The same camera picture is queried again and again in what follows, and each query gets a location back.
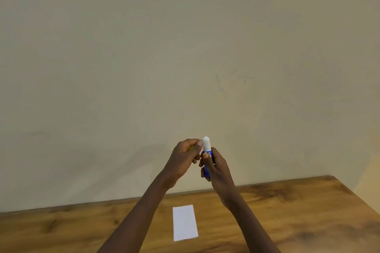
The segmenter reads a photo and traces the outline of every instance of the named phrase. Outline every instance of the rectangular white paper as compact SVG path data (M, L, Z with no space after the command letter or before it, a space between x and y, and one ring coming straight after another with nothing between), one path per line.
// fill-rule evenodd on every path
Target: rectangular white paper
M173 207L173 233L174 241L198 237L193 205Z

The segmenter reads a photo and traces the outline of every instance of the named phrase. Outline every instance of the glue stick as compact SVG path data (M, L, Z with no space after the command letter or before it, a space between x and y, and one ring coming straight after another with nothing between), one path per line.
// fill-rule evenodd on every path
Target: glue stick
M203 137L203 152L202 152L202 155L205 152L207 152L211 156L211 158L212 158L212 150L211 150L210 138L208 138L207 136ZM206 164L204 165L204 176L206 178L210 178L210 173L207 170Z

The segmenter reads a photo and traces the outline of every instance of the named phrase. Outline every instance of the person's left arm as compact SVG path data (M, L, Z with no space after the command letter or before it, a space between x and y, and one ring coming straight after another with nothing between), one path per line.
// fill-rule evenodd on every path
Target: person's left arm
M191 163L197 163L202 150L202 140L186 139L177 144L164 169L154 179L123 222L116 228L98 253L128 252L138 253L148 232L154 212L166 191L186 173Z

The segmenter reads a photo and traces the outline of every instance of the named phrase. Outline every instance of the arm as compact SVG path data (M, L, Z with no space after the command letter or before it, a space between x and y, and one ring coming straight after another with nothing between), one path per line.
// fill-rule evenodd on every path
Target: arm
M212 187L218 193L223 205L234 215L243 232L249 251L251 253L281 253L240 196L226 160L215 148L212 148L212 155L215 164L210 155L204 153L199 166L202 167L206 164ZM201 169L201 177L204 177L204 167Z
M154 212L166 191L172 188L177 180L186 173L191 163L197 163L197 160L200 159L199 153L202 145L202 140L198 139L187 139L177 144L164 169L154 179L123 222L100 247L98 253L138 253L140 251Z

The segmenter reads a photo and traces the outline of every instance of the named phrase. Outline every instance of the white card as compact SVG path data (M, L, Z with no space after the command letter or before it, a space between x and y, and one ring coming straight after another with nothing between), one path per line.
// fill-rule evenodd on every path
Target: white card
M173 233L174 241L198 237L193 205L173 207Z

